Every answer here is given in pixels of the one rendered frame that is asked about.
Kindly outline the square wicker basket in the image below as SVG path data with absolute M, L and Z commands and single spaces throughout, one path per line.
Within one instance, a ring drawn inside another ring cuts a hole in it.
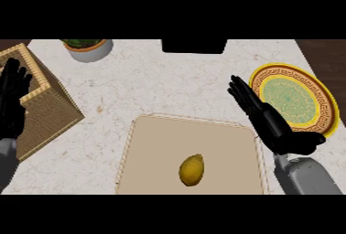
M 32 75 L 28 94 L 21 98 L 25 122 L 23 133 L 18 137 L 16 156 L 22 162 L 84 119 L 84 115 L 60 81 L 25 44 L 0 51 L 0 72 L 9 58 L 19 60 Z

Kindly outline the beige tray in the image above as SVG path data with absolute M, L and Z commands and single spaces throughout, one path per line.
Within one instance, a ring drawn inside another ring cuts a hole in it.
M 202 155 L 204 176 L 195 186 L 179 177 L 183 160 Z M 118 166 L 120 194 L 263 194 L 260 142 L 235 122 L 140 115 L 133 120 Z

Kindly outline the black appliance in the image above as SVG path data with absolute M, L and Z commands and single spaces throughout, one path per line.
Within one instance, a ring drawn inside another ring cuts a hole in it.
M 225 39 L 164 39 L 162 52 L 222 54 L 228 41 Z

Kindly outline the yellow patterned plate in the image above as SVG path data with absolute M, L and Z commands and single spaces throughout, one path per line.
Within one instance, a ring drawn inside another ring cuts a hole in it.
M 272 104 L 296 132 L 330 137 L 338 127 L 338 105 L 318 78 L 287 63 L 269 63 L 253 72 L 248 86 Z

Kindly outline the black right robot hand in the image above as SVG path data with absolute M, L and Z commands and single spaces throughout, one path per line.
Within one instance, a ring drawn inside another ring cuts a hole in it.
M 260 100 L 256 92 L 238 76 L 230 76 L 228 93 L 244 110 L 259 138 L 270 151 L 278 155 L 312 154 L 316 146 L 325 143 L 322 134 L 316 132 L 294 132 L 291 130 L 273 106 Z

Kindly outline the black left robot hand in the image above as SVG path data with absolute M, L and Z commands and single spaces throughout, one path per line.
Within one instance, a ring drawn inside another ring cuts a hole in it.
M 9 58 L 0 74 L 0 139 L 16 139 L 23 132 L 21 98 L 28 94 L 31 79 L 19 60 Z

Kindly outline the grey potted plant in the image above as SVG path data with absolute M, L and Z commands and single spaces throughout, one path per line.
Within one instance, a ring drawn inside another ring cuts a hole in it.
M 89 48 L 72 48 L 68 44 L 63 44 L 71 57 L 84 63 L 96 62 L 103 59 L 112 51 L 114 41 L 103 39 L 96 45 Z

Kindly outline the yellow lemon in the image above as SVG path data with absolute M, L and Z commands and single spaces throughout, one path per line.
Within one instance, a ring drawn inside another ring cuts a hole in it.
M 204 175 L 202 155 L 189 156 L 180 164 L 179 176 L 186 186 L 195 186 Z

